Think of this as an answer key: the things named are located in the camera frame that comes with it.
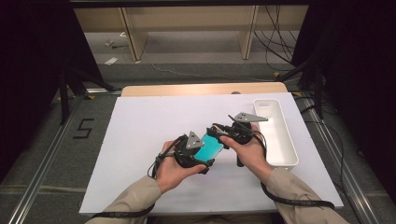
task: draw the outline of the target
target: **white tabletop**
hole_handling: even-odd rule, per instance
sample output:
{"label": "white tabletop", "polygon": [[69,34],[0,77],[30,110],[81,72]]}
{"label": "white tabletop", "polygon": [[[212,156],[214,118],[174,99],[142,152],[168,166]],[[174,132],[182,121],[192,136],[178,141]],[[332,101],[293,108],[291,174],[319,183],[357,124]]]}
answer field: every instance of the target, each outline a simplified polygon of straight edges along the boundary
{"label": "white tabletop", "polygon": [[[212,123],[231,125],[228,115],[253,114],[257,99],[277,99],[299,157],[291,172],[322,200],[343,206],[303,118],[290,93],[241,95],[120,97],[80,208],[81,214],[102,212],[130,184],[147,174],[165,141],[194,131],[205,134]],[[236,154],[223,149],[206,175],[185,179],[165,193],[152,215],[219,214],[275,211],[259,180],[236,166]]]}

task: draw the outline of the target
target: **white tray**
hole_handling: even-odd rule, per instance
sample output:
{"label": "white tray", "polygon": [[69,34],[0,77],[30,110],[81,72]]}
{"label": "white tray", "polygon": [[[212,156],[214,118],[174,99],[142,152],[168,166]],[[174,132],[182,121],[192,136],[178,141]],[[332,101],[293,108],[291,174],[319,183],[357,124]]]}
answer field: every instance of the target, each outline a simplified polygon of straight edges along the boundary
{"label": "white tray", "polygon": [[280,102],[275,99],[256,100],[254,110],[257,116],[268,118],[268,121],[258,122],[267,144],[268,163],[273,167],[292,169],[299,160]]}

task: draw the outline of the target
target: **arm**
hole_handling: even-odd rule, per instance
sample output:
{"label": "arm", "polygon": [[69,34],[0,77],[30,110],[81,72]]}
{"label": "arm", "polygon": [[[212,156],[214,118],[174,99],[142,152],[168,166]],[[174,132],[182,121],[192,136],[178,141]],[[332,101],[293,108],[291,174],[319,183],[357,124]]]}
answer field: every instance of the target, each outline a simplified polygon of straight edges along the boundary
{"label": "arm", "polygon": [[[252,125],[252,129],[258,131],[255,125]],[[320,200],[319,196],[297,176],[282,168],[274,170],[265,160],[263,149],[255,138],[245,145],[239,145],[226,136],[222,136],[220,140],[235,150],[240,161],[275,196],[291,200]],[[277,202],[275,204],[287,223],[347,223],[328,207],[302,207]]]}
{"label": "arm", "polygon": [[[163,150],[167,149],[172,142],[166,142]],[[175,158],[166,157],[157,171],[157,178],[142,177],[134,182],[120,196],[109,205],[104,212],[139,212],[152,206],[162,194],[177,187],[183,179],[195,175],[204,170],[204,165],[197,165],[188,169],[180,167]],[[137,218],[107,218],[96,217],[87,224],[140,224],[146,216]]]}

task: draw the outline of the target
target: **gray floor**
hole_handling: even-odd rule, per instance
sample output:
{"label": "gray floor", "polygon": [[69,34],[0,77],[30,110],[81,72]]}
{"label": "gray floor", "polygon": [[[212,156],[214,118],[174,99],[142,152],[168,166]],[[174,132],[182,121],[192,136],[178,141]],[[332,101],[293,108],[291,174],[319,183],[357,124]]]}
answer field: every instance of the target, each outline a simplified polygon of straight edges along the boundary
{"label": "gray floor", "polygon": [[[294,45],[294,39],[289,33],[282,35],[289,45]],[[106,46],[109,39],[114,41],[112,46],[127,45],[125,37],[120,34],[86,34],[86,36],[105,81],[117,87],[273,80],[274,73],[284,73],[266,64],[265,49],[256,37],[253,38],[249,60],[242,60],[234,32],[152,33],[149,35],[146,51],[140,62],[131,60],[128,48],[113,49]],[[283,49],[277,47],[276,52],[283,52]],[[119,60],[112,65],[105,65],[104,62],[112,57],[117,57]],[[267,62],[277,69],[292,67],[279,60],[274,54],[267,54]],[[296,90],[298,81],[296,78],[298,77],[285,83],[290,91]],[[87,86],[95,87],[91,83],[87,83]],[[63,143],[23,223],[83,223],[89,219],[80,215],[78,209],[117,97],[118,95],[113,94],[95,95],[93,99],[86,98],[78,105],[66,130]],[[296,104],[303,110],[307,101],[309,100],[298,99]],[[395,204],[376,179],[365,159],[356,153],[358,148],[344,122],[337,116],[336,109],[332,107],[331,99],[325,99],[324,103],[325,121],[333,128],[332,135],[336,144],[343,146],[345,161],[372,206],[378,223],[396,223]],[[72,104],[76,104],[76,100],[71,100]],[[303,118],[311,120],[311,113],[313,112],[303,113]],[[93,119],[86,122],[92,128],[92,132],[89,138],[76,139],[75,136],[85,133],[78,131],[82,119]],[[55,96],[51,110],[43,120],[31,147],[20,155],[0,186],[0,223],[9,221],[12,211],[59,130],[60,120],[61,106]],[[306,123],[330,176],[339,184],[339,172],[316,125]],[[349,193],[345,195],[341,190],[339,192],[345,207],[337,211],[350,223],[358,223],[347,200]]]}

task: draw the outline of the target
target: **beige sleeve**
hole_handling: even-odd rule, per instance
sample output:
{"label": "beige sleeve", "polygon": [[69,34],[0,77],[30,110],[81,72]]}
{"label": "beige sleeve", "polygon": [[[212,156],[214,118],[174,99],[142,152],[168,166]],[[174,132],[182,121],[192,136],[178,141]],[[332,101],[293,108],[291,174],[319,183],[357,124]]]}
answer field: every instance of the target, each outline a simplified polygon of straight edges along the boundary
{"label": "beige sleeve", "polygon": [[[161,195],[157,182],[144,176],[123,191],[104,212],[139,212],[152,206]],[[145,219],[146,216],[137,218],[96,217],[89,220],[87,224],[140,224]]]}
{"label": "beige sleeve", "polygon": [[[266,187],[280,198],[320,200],[304,181],[282,168],[277,168],[270,174]],[[329,207],[302,207],[283,203],[276,203],[276,207],[287,223],[347,223]]]}

